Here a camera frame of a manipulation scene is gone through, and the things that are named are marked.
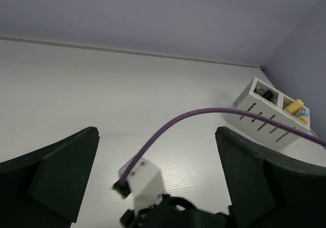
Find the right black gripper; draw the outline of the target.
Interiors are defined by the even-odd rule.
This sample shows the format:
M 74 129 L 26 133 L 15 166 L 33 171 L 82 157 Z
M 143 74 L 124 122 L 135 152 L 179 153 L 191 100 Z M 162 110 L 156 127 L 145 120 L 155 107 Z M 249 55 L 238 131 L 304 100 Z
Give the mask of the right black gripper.
M 233 213 L 209 213 L 183 197 L 164 194 L 160 203 L 135 213 L 128 209 L 120 218 L 122 227 L 237 227 Z

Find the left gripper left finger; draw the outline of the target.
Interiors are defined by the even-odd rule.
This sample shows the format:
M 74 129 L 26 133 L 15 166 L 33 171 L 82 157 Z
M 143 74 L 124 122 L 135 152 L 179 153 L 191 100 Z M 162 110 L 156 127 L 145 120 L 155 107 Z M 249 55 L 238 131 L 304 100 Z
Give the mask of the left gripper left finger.
M 1 227 L 71 227 L 99 144 L 96 127 L 1 163 Z

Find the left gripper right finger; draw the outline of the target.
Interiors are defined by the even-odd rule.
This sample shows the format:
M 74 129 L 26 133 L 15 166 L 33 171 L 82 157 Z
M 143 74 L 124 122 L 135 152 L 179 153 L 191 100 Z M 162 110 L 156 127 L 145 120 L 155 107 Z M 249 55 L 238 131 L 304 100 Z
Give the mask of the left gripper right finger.
M 238 227 L 325 227 L 325 167 L 225 126 L 215 138 Z

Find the blue pastel marker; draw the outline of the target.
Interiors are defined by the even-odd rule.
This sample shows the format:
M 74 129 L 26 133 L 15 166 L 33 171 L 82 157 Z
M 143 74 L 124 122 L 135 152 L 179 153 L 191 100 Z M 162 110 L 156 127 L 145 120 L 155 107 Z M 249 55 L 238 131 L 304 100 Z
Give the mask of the blue pastel marker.
M 300 117 L 297 117 L 300 121 L 302 121 L 303 123 L 308 123 L 309 122 L 309 113 L 308 111 L 306 111 L 306 115 L 302 115 Z

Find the green black highlighter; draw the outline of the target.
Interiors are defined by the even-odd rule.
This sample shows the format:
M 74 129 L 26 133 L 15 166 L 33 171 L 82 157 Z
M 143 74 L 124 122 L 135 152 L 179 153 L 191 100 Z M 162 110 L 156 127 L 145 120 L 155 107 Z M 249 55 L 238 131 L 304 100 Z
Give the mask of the green black highlighter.
M 274 97 L 274 93 L 271 90 L 265 91 L 265 93 L 262 95 L 262 97 L 268 101 L 271 101 L 271 99 Z

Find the yellow marker cap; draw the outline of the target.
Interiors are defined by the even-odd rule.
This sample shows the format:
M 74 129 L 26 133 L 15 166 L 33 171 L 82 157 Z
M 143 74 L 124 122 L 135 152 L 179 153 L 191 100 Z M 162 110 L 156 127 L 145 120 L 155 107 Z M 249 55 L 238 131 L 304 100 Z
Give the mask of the yellow marker cap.
M 291 104 L 289 104 L 284 110 L 289 114 L 293 114 L 297 110 L 301 109 L 303 106 L 304 103 L 300 99 L 297 99 L 293 101 Z

